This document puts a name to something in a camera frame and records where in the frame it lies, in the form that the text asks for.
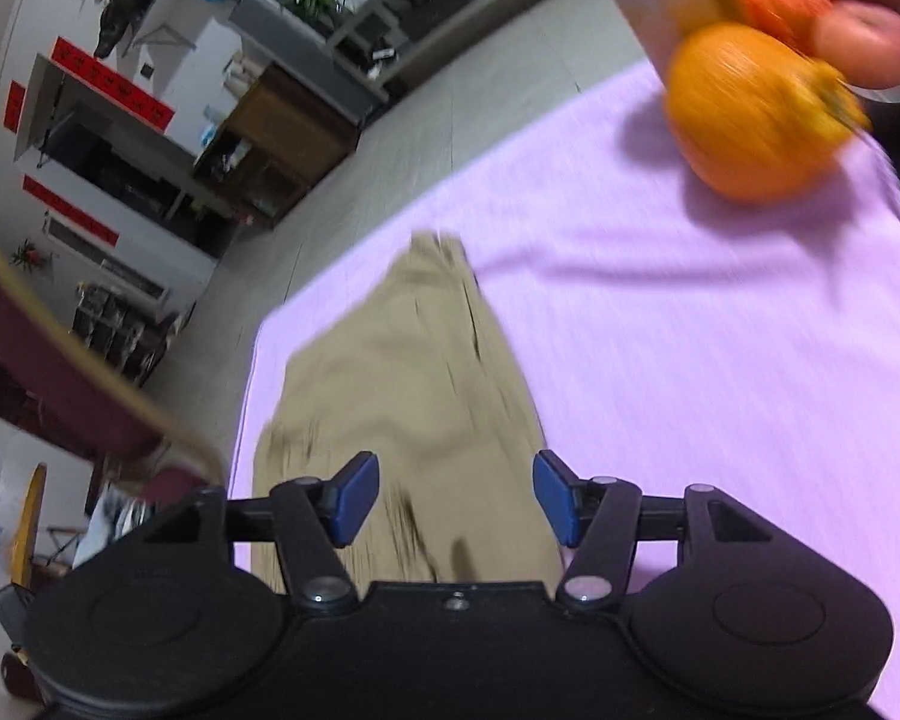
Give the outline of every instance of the wooden cabinet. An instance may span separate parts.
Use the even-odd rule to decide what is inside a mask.
[[[194,175],[238,211],[275,225],[352,153],[360,130],[269,66],[220,125]]]

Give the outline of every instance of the beige pants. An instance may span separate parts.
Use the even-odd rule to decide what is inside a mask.
[[[367,301],[293,357],[254,459],[254,495],[327,479],[358,451],[380,495],[341,558],[383,581],[543,580],[559,549],[533,497],[543,435],[526,382],[458,240],[417,234]],[[271,544],[253,572],[283,581]]]

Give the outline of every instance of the potted plant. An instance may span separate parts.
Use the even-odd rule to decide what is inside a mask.
[[[41,254],[34,242],[24,238],[24,242],[10,255],[10,264],[17,266],[22,271],[32,274],[34,270],[42,271],[50,263],[50,257]]]

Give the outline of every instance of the blue gripper pad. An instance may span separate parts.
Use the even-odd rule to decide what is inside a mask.
[[[565,547],[576,547],[581,541],[578,495],[581,485],[559,457],[543,449],[533,458],[533,493],[553,528],[557,541]]]
[[[327,482],[324,500],[330,504],[330,512],[325,527],[333,546],[340,549],[353,543],[379,490],[380,461],[371,452],[355,456]]]

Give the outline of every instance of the chair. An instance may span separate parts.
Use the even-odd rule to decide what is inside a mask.
[[[162,508],[175,504],[190,490],[201,487],[203,484],[202,479],[197,478],[184,469],[167,467],[159,471],[146,484],[146,488],[144,488],[140,497],[149,503],[156,504],[158,508]],[[46,485],[47,466],[40,463],[36,466],[34,473],[31,474],[29,479],[21,504],[20,522],[17,524],[10,543],[8,573],[10,573],[11,586],[19,586],[24,591],[28,590],[32,594],[38,594],[58,579],[57,576],[49,574],[41,576],[41,574],[34,572],[34,547],[36,546],[36,538],[39,532],[40,512],[43,506],[43,494]],[[5,587],[2,589],[2,592],[5,591],[8,591],[10,595],[17,595],[16,590],[8,590]],[[0,614],[2,624],[7,624],[7,620],[10,619],[10,617]],[[17,642],[17,648],[15,648],[15,652],[7,652],[2,656],[0,674],[4,687],[10,695],[26,701],[43,704],[43,696],[36,685],[34,674],[29,670],[26,662],[26,652],[19,648],[20,642],[23,641],[23,620],[24,618],[22,617],[12,619],[12,622],[16,622],[18,625],[12,631],[7,629],[11,640]]]
[[[0,362],[75,436],[123,464],[165,442],[210,484],[224,481],[213,446],[183,427],[72,336],[0,252]]]

